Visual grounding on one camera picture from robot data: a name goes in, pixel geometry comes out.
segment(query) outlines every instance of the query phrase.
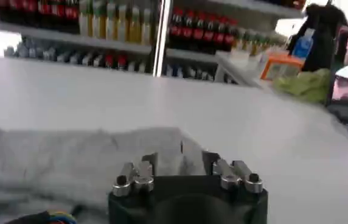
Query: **blue bottle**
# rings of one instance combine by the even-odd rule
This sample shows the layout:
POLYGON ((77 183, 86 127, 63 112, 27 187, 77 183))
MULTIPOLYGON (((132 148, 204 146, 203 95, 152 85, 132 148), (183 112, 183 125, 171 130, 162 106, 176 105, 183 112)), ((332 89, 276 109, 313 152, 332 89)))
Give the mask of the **blue bottle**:
POLYGON ((297 40, 296 45, 294 46, 293 52, 291 53, 292 56, 295 56, 297 58, 306 59, 309 55, 309 52, 313 46, 313 39, 312 36, 314 34, 314 29, 307 29, 305 31, 305 35, 300 37, 297 40))

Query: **store shelf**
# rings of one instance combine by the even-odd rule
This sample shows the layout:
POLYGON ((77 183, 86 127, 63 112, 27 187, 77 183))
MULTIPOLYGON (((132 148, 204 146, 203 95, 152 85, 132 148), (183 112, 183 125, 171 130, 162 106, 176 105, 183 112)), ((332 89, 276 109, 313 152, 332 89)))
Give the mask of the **store shelf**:
POLYGON ((194 51, 185 51, 179 49, 167 49, 166 54, 171 58, 193 60, 203 63, 216 63, 215 55, 211 54, 197 53, 194 51))
POLYGON ((273 14, 279 18, 303 18, 304 14, 300 10, 290 9, 279 5, 256 0, 208 0, 219 4, 234 5, 236 7, 250 9, 267 14, 273 14))
POLYGON ((70 33, 57 32, 54 30, 19 26, 10 23, 0 23, 0 30, 20 33, 21 35, 27 35, 30 37, 41 38, 45 40, 64 41, 71 44, 108 48, 118 51, 134 52, 137 54, 147 55, 151 51, 151 46, 143 46, 113 40, 102 40, 97 38, 84 37, 81 35, 74 35, 70 33))

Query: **white tabletop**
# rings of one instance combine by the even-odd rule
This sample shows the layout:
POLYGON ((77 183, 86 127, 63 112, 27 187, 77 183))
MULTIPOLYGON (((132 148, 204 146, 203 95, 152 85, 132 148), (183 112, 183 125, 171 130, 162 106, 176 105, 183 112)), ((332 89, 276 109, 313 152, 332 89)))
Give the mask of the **white tabletop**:
POLYGON ((269 223, 348 223, 348 137, 323 109, 256 88, 0 58, 0 127, 179 127, 242 159, 270 192, 269 223))

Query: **green cloth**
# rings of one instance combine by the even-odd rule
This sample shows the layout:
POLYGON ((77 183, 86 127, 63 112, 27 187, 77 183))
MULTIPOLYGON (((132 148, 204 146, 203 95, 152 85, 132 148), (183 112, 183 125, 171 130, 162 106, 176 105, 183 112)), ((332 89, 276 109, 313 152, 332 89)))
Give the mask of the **green cloth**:
POLYGON ((324 103, 329 90, 330 71, 300 72, 297 76, 274 79, 275 89, 292 94, 306 102, 324 103))

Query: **red bottle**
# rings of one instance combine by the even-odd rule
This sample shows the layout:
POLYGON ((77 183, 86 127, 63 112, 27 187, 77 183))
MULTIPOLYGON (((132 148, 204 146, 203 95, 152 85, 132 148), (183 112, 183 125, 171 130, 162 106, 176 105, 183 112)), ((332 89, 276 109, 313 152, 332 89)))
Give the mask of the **red bottle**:
POLYGON ((221 51, 224 49, 225 32, 226 32, 226 18, 222 17, 218 20, 216 33, 213 37, 215 51, 221 51))
POLYGON ((232 45, 237 38, 237 22, 235 20, 226 20, 226 33, 224 36, 224 51, 231 51, 232 45))
POLYGON ((106 68, 114 68, 113 56, 112 55, 105 56, 105 67, 106 68))
POLYGON ((214 15, 209 15, 205 23, 205 31, 203 37, 203 51, 208 54, 213 54, 215 48, 213 45, 213 37, 215 36, 215 27, 216 27, 216 17, 214 15))
POLYGON ((51 5, 49 0, 38 0, 38 12, 39 12, 39 21, 40 27, 45 29, 50 29, 51 24, 51 5))
POLYGON ((0 22, 10 22, 9 15, 9 0, 0 0, 0 22))
POLYGON ((24 20, 28 26, 36 27, 39 24, 38 1, 23 0, 24 20))
POLYGON ((194 12, 188 11, 183 21, 183 32, 181 48, 185 50, 191 50, 192 39, 193 39, 193 24, 194 24, 194 12))
POLYGON ((63 31, 64 29, 64 0, 51 0, 52 28, 63 31))
POLYGON ((193 31, 193 51, 200 51, 203 48, 204 29, 205 14, 200 12, 197 14, 193 31))
POLYGON ((23 0, 9 0, 9 9, 10 22, 25 25, 23 0))
POLYGON ((79 32, 79 0, 66 0, 64 8, 65 31, 69 33, 79 32))
POLYGON ((170 46, 172 48, 179 48, 181 39, 182 39, 182 31, 183 31, 183 14, 184 12, 181 9, 174 8, 172 21, 170 24, 170 46))
POLYGON ((117 59, 117 70, 124 71, 127 69, 127 58, 124 55, 120 55, 117 59))

